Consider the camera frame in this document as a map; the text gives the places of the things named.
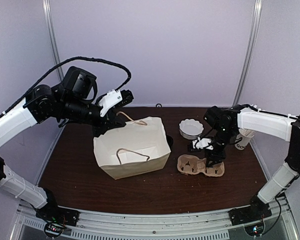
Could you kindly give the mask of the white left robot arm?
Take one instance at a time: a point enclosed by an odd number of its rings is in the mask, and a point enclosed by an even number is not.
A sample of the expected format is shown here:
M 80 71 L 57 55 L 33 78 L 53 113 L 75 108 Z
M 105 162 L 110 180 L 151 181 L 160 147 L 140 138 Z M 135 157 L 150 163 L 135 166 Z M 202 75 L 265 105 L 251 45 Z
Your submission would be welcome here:
M 91 91 L 95 95 L 98 93 L 96 76 L 75 66 L 68 69 L 61 83 L 53 87 L 35 86 L 0 117 L 0 147 L 48 118 L 55 118 L 61 126 L 69 123 L 91 125 L 95 137 L 124 127 L 125 122 L 117 117 L 114 109 L 131 103 L 132 92 L 115 89 L 88 99 Z M 41 210 L 51 222 L 62 218 L 53 193 L 14 173 L 1 157 L 0 188 Z

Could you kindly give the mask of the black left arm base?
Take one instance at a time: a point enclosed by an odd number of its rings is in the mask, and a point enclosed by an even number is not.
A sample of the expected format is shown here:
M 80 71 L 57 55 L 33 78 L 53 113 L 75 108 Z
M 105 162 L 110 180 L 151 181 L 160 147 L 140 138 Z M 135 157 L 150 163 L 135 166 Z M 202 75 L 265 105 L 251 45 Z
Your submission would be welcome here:
M 55 206 L 44 206 L 43 208 L 34 208 L 36 212 L 36 217 L 41 218 L 45 222 L 51 222 L 54 224 L 59 224 L 62 226 L 75 227 L 79 219 L 79 211 L 55 207 Z

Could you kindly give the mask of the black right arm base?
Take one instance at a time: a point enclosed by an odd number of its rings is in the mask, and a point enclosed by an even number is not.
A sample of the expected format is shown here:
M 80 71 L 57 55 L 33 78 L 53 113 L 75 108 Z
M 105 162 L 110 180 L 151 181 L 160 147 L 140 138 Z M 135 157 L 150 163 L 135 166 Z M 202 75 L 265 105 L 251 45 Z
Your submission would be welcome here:
M 233 208 L 228 212 L 228 214 L 233 226 L 261 221 L 262 218 L 272 216 L 270 209 L 263 210 L 259 213 L 253 213 L 250 206 Z

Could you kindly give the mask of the brown cardboard cup carrier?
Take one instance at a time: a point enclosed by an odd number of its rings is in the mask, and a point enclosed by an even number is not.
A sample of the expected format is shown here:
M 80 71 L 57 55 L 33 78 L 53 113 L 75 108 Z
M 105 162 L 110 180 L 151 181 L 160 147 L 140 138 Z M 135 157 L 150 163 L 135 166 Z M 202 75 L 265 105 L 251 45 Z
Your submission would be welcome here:
M 200 159 L 194 155 L 183 154 L 177 159 L 177 170 L 183 175 L 204 174 L 206 177 L 222 177 L 225 174 L 223 162 L 212 167 L 206 167 L 206 158 Z

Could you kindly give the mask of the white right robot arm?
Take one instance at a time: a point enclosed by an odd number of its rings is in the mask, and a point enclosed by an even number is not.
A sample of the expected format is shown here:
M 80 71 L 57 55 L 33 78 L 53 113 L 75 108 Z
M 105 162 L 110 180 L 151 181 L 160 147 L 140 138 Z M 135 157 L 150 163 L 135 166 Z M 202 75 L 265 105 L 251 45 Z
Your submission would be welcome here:
M 216 131 L 205 147 L 208 167 L 223 162 L 226 158 L 225 147 L 239 134 L 240 129 L 267 134 L 289 143 L 283 165 L 251 199 L 251 206 L 246 210 L 249 220 L 258 220 L 266 212 L 265 205 L 300 175 L 300 115 L 284 115 L 239 104 L 227 109 L 212 106 L 203 118 Z

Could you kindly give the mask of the brown paper bag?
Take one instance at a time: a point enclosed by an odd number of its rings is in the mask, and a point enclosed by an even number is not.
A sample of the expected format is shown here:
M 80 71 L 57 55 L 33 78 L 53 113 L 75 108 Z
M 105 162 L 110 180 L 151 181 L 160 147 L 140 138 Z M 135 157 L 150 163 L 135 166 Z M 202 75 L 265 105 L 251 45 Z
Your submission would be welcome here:
M 119 180 L 163 169 L 171 149 L 162 119 L 148 116 L 94 137 L 93 153 L 97 165 Z

